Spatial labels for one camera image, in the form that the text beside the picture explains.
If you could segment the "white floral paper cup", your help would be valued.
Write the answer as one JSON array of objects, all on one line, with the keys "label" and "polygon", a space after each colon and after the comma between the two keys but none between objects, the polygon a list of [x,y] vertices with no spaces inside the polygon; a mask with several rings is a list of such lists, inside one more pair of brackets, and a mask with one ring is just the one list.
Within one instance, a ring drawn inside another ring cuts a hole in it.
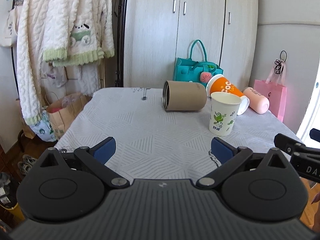
[{"label": "white floral paper cup", "polygon": [[218,137],[231,133],[240,107],[240,97],[224,92],[211,95],[209,130]]}]

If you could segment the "orange coco paper cup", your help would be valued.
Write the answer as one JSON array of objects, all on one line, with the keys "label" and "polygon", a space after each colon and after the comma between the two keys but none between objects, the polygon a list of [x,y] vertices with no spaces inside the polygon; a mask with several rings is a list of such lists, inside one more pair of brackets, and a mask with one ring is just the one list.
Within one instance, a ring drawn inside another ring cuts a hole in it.
[{"label": "orange coco paper cup", "polygon": [[235,85],[233,85],[222,74],[214,75],[206,85],[207,96],[210,97],[213,92],[231,93],[241,99],[238,115],[242,115],[249,107],[249,98],[244,95]]}]

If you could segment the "sneakers on floor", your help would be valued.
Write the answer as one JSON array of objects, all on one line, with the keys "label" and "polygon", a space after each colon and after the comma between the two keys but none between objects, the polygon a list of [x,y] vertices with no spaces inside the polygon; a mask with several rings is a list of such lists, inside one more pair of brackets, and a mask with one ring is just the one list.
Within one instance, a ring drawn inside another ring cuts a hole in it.
[{"label": "sneakers on floor", "polygon": [[36,158],[30,155],[24,154],[22,157],[22,161],[19,161],[17,164],[21,175],[26,176],[36,162],[37,162]]}]

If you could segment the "pink tumbler bottle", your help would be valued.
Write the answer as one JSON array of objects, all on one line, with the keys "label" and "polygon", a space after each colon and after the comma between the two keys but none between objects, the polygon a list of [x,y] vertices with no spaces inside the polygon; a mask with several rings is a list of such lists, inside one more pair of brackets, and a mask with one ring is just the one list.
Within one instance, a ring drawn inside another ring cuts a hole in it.
[{"label": "pink tumbler bottle", "polygon": [[264,114],[268,111],[270,102],[267,97],[263,96],[252,87],[245,88],[243,93],[249,98],[249,107],[256,113]]}]

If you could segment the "pink paper gift bag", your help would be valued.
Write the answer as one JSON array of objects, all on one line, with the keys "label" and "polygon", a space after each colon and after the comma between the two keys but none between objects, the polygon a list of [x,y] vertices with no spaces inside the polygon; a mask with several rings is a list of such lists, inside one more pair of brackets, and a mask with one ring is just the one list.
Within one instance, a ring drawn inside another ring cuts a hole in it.
[{"label": "pink paper gift bag", "polygon": [[270,112],[283,122],[286,107],[287,87],[285,86],[286,64],[279,60],[278,64],[272,67],[266,80],[255,80],[254,89],[267,97]]}]

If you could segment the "brown paper bag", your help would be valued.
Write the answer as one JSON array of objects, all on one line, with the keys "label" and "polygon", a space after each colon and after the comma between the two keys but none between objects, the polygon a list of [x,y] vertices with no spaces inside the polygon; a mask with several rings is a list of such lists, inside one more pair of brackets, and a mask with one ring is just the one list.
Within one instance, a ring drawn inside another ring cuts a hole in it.
[{"label": "brown paper bag", "polygon": [[49,121],[57,140],[70,128],[72,122],[91,99],[91,96],[78,92],[64,96],[47,107]]}]

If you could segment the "white patterned tablecloth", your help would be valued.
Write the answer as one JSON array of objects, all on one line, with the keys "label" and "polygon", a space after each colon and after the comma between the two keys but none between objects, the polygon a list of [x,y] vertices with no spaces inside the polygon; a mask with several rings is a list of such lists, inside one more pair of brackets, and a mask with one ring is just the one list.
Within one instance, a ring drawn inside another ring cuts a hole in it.
[{"label": "white patterned tablecloth", "polygon": [[211,149],[209,117],[209,103],[199,112],[166,112],[161,89],[104,88],[56,148],[72,152],[113,137],[116,152],[106,166],[126,179],[196,181],[220,165]]}]

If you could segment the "teal felt handbag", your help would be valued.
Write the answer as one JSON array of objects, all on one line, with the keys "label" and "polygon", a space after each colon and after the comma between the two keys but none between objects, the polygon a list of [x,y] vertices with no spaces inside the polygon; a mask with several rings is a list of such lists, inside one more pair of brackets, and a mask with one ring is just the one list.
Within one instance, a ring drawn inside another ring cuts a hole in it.
[{"label": "teal felt handbag", "polygon": [[[204,54],[204,61],[201,62],[192,59],[193,48],[197,42],[200,43]],[[191,45],[189,58],[177,58],[172,79],[174,81],[201,83],[206,86],[209,80],[217,74],[223,74],[223,69],[213,62],[207,61],[204,44],[201,40],[195,40]]]}]

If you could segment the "beige cylindrical mug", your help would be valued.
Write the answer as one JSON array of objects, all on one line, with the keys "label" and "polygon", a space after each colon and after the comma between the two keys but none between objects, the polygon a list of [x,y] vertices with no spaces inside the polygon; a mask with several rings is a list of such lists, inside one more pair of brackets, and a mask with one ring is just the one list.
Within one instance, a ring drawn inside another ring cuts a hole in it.
[{"label": "beige cylindrical mug", "polygon": [[165,111],[200,111],[206,105],[204,85],[196,82],[165,81],[162,105]]}]

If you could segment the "white fluffy robe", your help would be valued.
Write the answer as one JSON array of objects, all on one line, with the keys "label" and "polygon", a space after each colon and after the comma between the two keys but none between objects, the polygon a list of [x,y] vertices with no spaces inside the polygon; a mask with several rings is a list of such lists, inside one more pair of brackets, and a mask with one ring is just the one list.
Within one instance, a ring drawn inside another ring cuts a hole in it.
[{"label": "white fluffy robe", "polygon": [[17,83],[28,125],[42,114],[41,68],[74,67],[80,91],[100,88],[102,59],[115,54],[112,0],[24,0],[17,33]]}]

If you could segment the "white tote bag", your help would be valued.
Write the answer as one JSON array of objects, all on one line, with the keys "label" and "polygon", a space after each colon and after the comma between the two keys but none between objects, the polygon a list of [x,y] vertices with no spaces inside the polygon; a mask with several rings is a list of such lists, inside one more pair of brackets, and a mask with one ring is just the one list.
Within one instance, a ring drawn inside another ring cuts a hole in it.
[{"label": "white tote bag", "polygon": [[21,8],[21,6],[16,6],[9,11],[1,27],[1,47],[12,47],[16,44]]}]

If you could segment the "white wardrobe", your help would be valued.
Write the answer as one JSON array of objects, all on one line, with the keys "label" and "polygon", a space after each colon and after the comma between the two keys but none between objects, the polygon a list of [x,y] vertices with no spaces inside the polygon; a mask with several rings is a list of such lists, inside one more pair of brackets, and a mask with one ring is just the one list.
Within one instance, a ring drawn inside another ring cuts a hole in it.
[{"label": "white wardrobe", "polygon": [[126,0],[123,85],[161,88],[179,58],[218,64],[236,87],[250,80],[258,0]]}]

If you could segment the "black clothes rack pole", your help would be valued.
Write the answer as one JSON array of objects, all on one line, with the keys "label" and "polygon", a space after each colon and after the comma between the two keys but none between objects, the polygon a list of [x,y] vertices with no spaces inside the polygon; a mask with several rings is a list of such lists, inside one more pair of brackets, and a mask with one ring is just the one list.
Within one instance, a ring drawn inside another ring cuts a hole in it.
[{"label": "black clothes rack pole", "polygon": [[117,68],[116,68],[116,87],[124,87],[124,40],[126,23],[127,0],[116,0],[114,15],[117,18]]}]

